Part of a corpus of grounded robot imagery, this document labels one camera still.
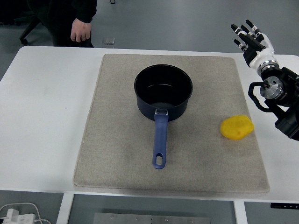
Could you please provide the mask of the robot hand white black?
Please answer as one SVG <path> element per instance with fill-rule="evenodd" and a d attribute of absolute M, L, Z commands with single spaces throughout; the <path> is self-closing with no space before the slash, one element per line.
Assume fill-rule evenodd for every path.
<path fill-rule="evenodd" d="M 261 75 L 268 68 L 278 68 L 279 64 L 274 57 L 275 50 L 266 34 L 250 20 L 247 26 L 231 24 L 233 32 L 238 36 L 234 43 L 243 52 L 246 64 Z"/>

